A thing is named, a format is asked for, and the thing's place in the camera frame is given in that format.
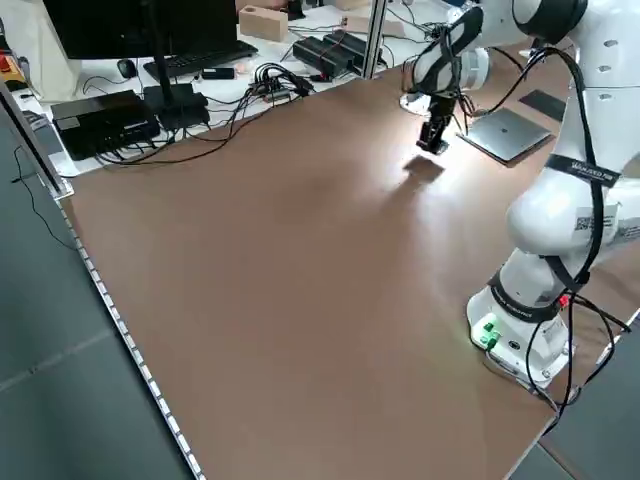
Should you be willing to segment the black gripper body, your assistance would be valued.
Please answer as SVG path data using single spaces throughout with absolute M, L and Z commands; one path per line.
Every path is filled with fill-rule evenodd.
M 429 123 L 432 125 L 448 125 L 455 113 L 457 96 L 455 94 L 433 94 L 428 107 Z

